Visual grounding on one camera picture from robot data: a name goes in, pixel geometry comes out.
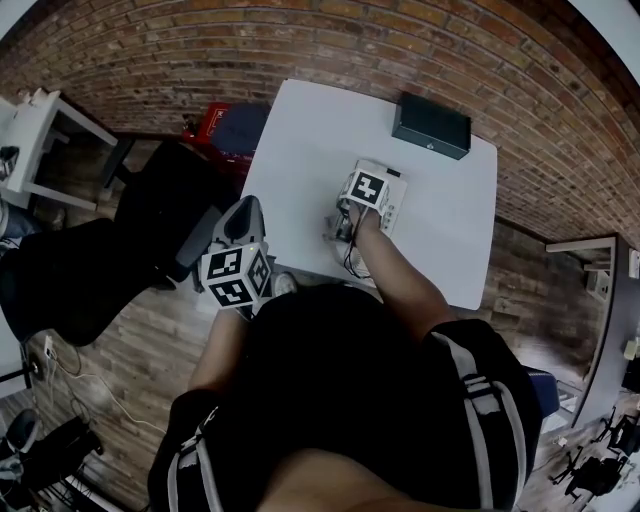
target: desk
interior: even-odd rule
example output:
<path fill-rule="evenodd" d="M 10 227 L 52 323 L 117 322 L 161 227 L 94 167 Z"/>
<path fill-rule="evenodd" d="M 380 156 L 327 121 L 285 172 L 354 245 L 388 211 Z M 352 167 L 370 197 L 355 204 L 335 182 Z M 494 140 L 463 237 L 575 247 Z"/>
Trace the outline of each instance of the desk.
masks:
<path fill-rule="evenodd" d="M 629 364 L 624 358 L 624 349 L 627 341 L 636 337 L 640 318 L 640 280 L 629 277 L 630 247 L 624 238 L 613 235 L 546 246 L 547 252 L 585 249 L 611 251 L 610 280 L 598 344 L 587 375 L 586 388 L 578 397 L 571 418 L 572 427 L 582 427 L 611 413 Z"/>
<path fill-rule="evenodd" d="M 331 255 L 325 217 L 359 158 L 403 174 L 408 188 L 392 239 L 449 304 L 480 306 L 493 234 L 497 150 L 471 138 L 453 160 L 391 136 L 396 106 L 325 85 L 286 80 L 243 195 L 262 204 L 269 253 L 280 265 L 362 282 Z"/>
<path fill-rule="evenodd" d="M 18 105 L 13 119 L 0 132 L 0 146 L 20 148 L 15 169 L 9 178 L 0 184 L 0 195 L 9 203 L 21 208 L 27 208 L 31 194 L 38 194 L 81 208 L 95 210 L 95 203 L 34 183 L 40 158 L 43 151 L 46 151 L 48 138 L 50 142 L 52 134 L 56 134 L 51 130 L 51 124 L 57 114 L 65 115 L 111 146 L 116 145 L 117 139 L 61 100 L 60 91 L 43 93 L 37 95 L 36 98 L 32 105 L 28 103 Z M 57 137 L 66 139 L 60 134 L 57 134 Z"/>

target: wire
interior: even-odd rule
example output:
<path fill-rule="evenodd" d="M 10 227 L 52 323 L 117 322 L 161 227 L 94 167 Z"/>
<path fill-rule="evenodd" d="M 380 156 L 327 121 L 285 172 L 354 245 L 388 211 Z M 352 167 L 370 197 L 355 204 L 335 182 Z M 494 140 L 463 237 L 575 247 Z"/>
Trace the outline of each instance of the wire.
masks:
<path fill-rule="evenodd" d="M 356 269 L 353 267 L 353 261 L 351 260 L 351 253 L 353 252 L 353 248 L 355 246 L 355 240 L 356 240 L 356 237 L 358 236 L 358 231 L 360 230 L 360 226 L 361 226 L 364 218 L 366 217 L 367 213 L 369 212 L 369 207 L 365 206 L 364 212 L 363 212 L 358 203 L 352 203 L 352 207 L 353 206 L 358 208 L 358 212 L 359 212 L 358 222 L 356 223 L 356 226 L 355 226 L 355 228 L 353 230 L 353 233 L 351 235 L 351 240 L 349 241 L 349 247 L 347 248 L 347 250 L 345 252 L 345 256 L 344 256 L 344 260 L 342 262 L 342 266 L 352 276 L 357 277 L 358 279 L 368 279 L 368 278 L 371 277 L 370 275 L 368 275 L 368 274 L 367 275 L 360 275 L 356 271 Z"/>
<path fill-rule="evenodd" d="M 75 350 L 76 353 L 76 359 L 78 360 L 78 369 L 75 372 L 69 371 L 67 368 L 65 368 L 64 366 L 62 366 L 62 364 L 60 363 L 60 361 L 58 361 L 58 354 L 56 354 L 56 362 L 58 363 L 58 366 L 60 366 L 60 368 L 64 368 L 64 370 L 67 373 L 72 374 L 73 376 L 77 377 L 78 375 L 80 375 L 82 373 L 82 359 L 80 359 L 80 352 L 78 351 L 78 347 L 73 347 L 73 349 Z"/>
<path fill-rule="evenodd" d="M 105 389 L 109 392 L 109 395 L 111 396 L 111 400 L 113 400 L 113 402 L 122 410 L 122 412 L 125 413 L 125 415 L 127 416 L 127 418 L 129 418 L 130 421 L 132 421 L 133 423 L 138 423 L 141 425 L 147 425 L 148 427 L 151 427 L 155 430 L 158 430 L 159 432 L 162 432 L 163 434 L 166 434 L 167 431 L 161 429 L 160 427 L 156 427 L 153 423 L 149 423 L 148 421 L 144 421 L 144 420 L 137 420 L 135 419 L 133 416 L 131 416 L 131 414 L 129 414 L 129 411 L 127 411 L 124 406 L 118 402 L 118 399 L 115 397 L 115 395 L 113 394 L 113 391 L 111 391 L 111 388 L 109 387 L 109 385 L 107 384 L 107 382 L 100 376 L 100 375 L 96 375 L 95 373 L 81 373 L 79 375 L 73 375 L 72 373 L 69 373 L 67 370 L 65 370 L 62 366 L 60 366 L 60 369 L 67 374 L 67 376 L 69 376 L 70 378 L 77 380 L 77 379 L 84 379 L 84 378 L 88 378 L 88 377 L 92 377 L 94 379 L 98 379 L 100 382 L 102 382 L 102 385 L 105 387 Z"/>
<path fill-rule="evenodd" d="M 155 430 L 158 430 L 159 432 L 162 432 L 163 434 L 166 434 L 166 430 L 161 429 L 160 427 L 156 427 L 153 423 L 149 423 L 148 421 L 144 421 L 144 420 L 137 420 L 135 419 L 133 416 L 131 416 L 131 414 L 129 414 L 129 411 L 127 411 L 124 406 L 116 399 L 115 395 L 113 394 L 113 391 L 111 391 L 111 388 L 109 387 L 109 385 L 107 384 L 107 382 L 100 376 L 100 375 L 96 375 L 95 373 L 80 373 L 80 371 L 82 370 L 82 360 L 80 359 L 80 353 L 78 352 L 78 349 L 76 348 L 76 355 L 78 356 L 78 371 L 77 373 L 71 373 L 69 370 L 67 370 L 64 366 L 62 366 L 60 364 L 60 362 L 58 361 L 58 353 L 55 351 L 55 349 L 51 348 L 51 360 L 54 363 L 54 367 L 53 367 L 53 373 L 51 374 L 51 378 L 49 379 L 49 402 L 50 402 L 50 406 L 53 408 L 53 376 L 55 375 L 55 371 L 57 367 L 60 367 L 60 369 L 71 379 L 73 380 L 77 380 L 77 379 L 81 379 L 81 378 L 87 378 L 87 377 L 93 377 L 96 378 L 98 380 L 100 380 L 100 382 L 102 382 L 102 385 L 106 388 L 107 392 L 109 393 L 109 396 L 111 397 L 111 400 L 113 400 L 113 402 L 122 410 L 122 412 L 125 413 L 125 415 L 127 416 L 127 418 L 129 418 L 129 420 L 131 420 L 133 423 L 138 423 L 141 425 L 147 425 L 148 427 L 151 427 Z M 47 359 L 47 369 L 49 368 L 49 359 Z M 78 398 L 78 396 L 74 393 L 73 388 L 71 387 L 71 385 L 67 382 L 67 387 L 69 388 L 69 391 L 71 393 L 71 395 L 73 396 L 72 400 L 71 400 L 71 404 L 73 404 L 74 401 L 77 401 L 79 404 L 82 404 L 85 409 L 87 410 L 87 412 L 89 411 L 89 408 L 86 406 L 86 404 L 84 404 L 82 402 L 82 400 L 80 400 Z"/>
<path fill-rule="evenodd" d="M 536 471 L 540 471 L 542 468 L 544 468 L 544 467 L 548 466 L 548 465 L 549 465 L 549 463 L 551 463 L 551 461 L 552 461 L 553 459 L 555 459 L 558 455 L 561 455 L 561 454 L 563 454 L 563 453 L 565 453 L 564 448 L 562 448 L 562 449 L 560 449 L 559 451 L 557 451 L 556 453 L 554 453 L 551 457 L 549 457 L 549 458 L 547 459 L 547 461 L 546 461 L 544 464 L 541 464 L 541 465 L 540 465 L 540 466 L 538 466 L 537 468 L 532 469 L 532 470 L 531 470 L 531 473 L 535 473 Z"/>

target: black box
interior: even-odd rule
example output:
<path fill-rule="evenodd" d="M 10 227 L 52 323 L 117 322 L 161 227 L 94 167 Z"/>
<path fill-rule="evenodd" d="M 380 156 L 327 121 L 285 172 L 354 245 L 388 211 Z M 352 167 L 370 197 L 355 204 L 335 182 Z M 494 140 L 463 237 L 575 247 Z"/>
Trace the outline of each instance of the black box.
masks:
<path fill-rule="evenodd" d="M 471 147 L 471 118 L 426 98 L 403 92 L 391 134 L 460 160 Z"/>

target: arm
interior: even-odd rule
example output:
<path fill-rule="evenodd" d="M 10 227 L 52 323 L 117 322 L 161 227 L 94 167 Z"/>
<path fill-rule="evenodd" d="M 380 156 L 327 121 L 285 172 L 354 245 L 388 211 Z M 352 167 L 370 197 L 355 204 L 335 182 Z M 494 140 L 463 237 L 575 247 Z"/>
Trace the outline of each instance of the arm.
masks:
<path fill-rule="evenodd" d="M 189 380 L 190 390 L 224 391 L 228 387 L 242 355 L 247 325 L 234 309 L 218 311 L 207 346 Z"/>
<path fill-rule="evenodd" d="M 440 290 L 407 261 L 379 226 L 380 216 L 370 211 L 357 230 L 356 246 L 384 303 L 411 337 L 422 341 L 436 325 L 455 317 Z"/>

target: black shirt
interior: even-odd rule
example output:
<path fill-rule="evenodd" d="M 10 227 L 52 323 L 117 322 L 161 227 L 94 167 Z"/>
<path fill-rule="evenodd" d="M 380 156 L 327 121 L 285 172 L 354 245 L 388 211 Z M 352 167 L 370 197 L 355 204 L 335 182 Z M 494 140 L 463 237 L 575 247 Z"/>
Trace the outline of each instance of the black shirt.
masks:
<path fill-rule="evenodd" d="M 451 322 L 435 331 L 471 350 L 488 376 L 509 387 L 530 472 L 541 419 L 524 369 L 485 322 Z M 450 354 L 431 333 L 421 345 L 412 342 L 370 295 L 344 286 L 284 295 L 251 322 L 227 395 L 197 390 L 174 402 L 149 474 L 152 509 L 168 510 L 169 464 L 216 406 L 206 443 L 225 511 L 255 510 L 279 462 L 305 448 L 345 455 L 415 500 L 478 508 L 462 393 Z M 492 463 L 491 472 L 496 484 L 517 476 L 513 463 Z M 190 480 L 183 474 L 179 485 L 194 486 L 195 495 L 199 472 Z"/>

